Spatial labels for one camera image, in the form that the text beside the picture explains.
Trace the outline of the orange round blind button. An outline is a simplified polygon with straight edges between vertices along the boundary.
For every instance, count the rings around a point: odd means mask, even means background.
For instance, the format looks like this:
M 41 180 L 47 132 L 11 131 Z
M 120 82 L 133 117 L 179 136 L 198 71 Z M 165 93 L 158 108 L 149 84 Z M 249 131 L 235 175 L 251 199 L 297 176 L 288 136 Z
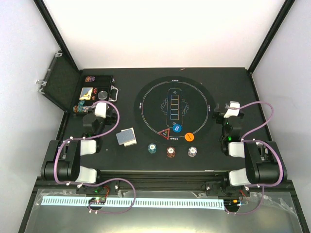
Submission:
M 192 142 L 194 140 L 194 134 L 193 133 L 186 133 L 184 138 L 186 141 Z

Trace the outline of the blue round blind button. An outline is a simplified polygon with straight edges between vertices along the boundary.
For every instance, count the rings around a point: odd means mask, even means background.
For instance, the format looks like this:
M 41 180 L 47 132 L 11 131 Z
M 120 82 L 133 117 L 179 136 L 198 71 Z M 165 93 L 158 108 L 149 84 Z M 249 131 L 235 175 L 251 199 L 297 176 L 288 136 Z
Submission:
M 181 132 L 181 131 L 182 131 L 182 126 L 179 125 L 179 124 L 174 124 L 174 125 L 173 125 L 173 131 L 174 131 L 175 133 Z

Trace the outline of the teal poker chip stack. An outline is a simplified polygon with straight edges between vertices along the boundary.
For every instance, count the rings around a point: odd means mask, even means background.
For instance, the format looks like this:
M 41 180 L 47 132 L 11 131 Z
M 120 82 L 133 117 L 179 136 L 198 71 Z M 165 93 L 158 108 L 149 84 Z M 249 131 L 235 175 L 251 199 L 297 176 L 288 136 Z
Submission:
M 156 150 L 157 150 L 156 144 L 151 143 L 151 144 L 148 145 L 148 152 L 149 152 L 150 154 L 156 153 Z

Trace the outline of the red triangular all-in button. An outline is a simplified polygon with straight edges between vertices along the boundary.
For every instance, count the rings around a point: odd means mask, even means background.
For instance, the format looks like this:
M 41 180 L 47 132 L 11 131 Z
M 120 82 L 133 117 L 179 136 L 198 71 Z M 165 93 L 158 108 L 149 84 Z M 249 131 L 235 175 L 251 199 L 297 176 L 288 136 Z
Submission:
M 170 128 L 166 128 L 164 130 L 161 130 L 158 132 L 158 134 L 162 137 L 164 137 L 166 140 L 169 140 L 170 138 Z

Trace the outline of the red-brown poker chip stack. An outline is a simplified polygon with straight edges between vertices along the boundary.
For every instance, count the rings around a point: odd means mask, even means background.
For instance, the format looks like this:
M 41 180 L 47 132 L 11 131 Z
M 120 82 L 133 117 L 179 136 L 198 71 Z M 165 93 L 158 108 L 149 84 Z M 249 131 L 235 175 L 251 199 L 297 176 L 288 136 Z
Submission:
M 174 158 L 175 157 L 175 148 L 174 147 L 168 147 L 167 148 L 167 156 L 169 158 Z

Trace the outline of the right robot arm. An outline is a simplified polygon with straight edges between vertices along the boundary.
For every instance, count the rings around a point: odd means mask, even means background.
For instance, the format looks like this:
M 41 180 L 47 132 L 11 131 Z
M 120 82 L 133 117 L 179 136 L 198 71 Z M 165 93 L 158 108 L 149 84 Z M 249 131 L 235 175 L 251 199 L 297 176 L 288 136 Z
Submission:
M 269 118 L 261 125 L 241 135 L 244 117 L 242 109 L 257 104 L 270 107 Z M 242 158 L 245 162 L 244 168 L 230 171 L 228 179 L 221 183 L 221 190 L 225 195 L 233 195 L 242 185 L 274 187 L 287 180 L 287 169 L 276 142 L 246 139 L 251 133 L 265 127 L 272 119 L 273 114 L 273 106 L 263 101 L 255 101 L 243 106 L 239 102 L 231 101 L 223 108 L 216 105 L 213 118 L 217 124 L 222 126 L 222 134 L 219 139 L 221 151 L 226 156 Z

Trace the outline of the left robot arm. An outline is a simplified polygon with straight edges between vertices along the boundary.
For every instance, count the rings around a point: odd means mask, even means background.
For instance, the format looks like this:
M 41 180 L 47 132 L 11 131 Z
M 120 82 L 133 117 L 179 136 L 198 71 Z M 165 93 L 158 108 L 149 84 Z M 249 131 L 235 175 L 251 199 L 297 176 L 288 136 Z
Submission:
M 97 150 L 97 138 L 112 132 L 120 121 L 120 114 L 116 106 L 108 101 L 98 101 L 93 104 L 95 109 L 110 105 L 115 109 L 117 121 L 109 131 L 91 137 L 69 138 L 65 141 L 52 140 L 49 143 L 46 156 L 41 168 L 41 178 L 46 181 L 55 181 L 58 184 L 86 185 L 94 194 L 101 193 L 104 181 L 97 177 L 97 170 L 80 165 L 81 146 L 86 148 L 84 155 L 94 154 Z

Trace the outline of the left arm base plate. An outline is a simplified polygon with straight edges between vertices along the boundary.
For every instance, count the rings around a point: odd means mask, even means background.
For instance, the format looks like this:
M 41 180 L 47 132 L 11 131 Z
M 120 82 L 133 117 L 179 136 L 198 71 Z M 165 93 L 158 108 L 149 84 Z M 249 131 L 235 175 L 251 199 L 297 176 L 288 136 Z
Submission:
M 83 185 L 82 187 L 76 189 L 76 194 L 104 196 L 108 193 L 109 195 L 116 195 L 119 190 L 119 184 L 119 181 L 112 181 L 97 187 Z

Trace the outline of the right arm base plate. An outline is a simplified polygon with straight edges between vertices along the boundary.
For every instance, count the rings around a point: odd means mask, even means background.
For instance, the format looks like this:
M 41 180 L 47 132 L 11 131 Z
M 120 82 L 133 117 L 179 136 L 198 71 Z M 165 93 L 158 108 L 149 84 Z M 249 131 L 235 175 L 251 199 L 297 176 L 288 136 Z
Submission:
M 202 189 L 205 190 L 207 196 L 239 197 L 246 194 L 243 192 L 242 186 L 230 186 L 224 181 L 205 182 Z

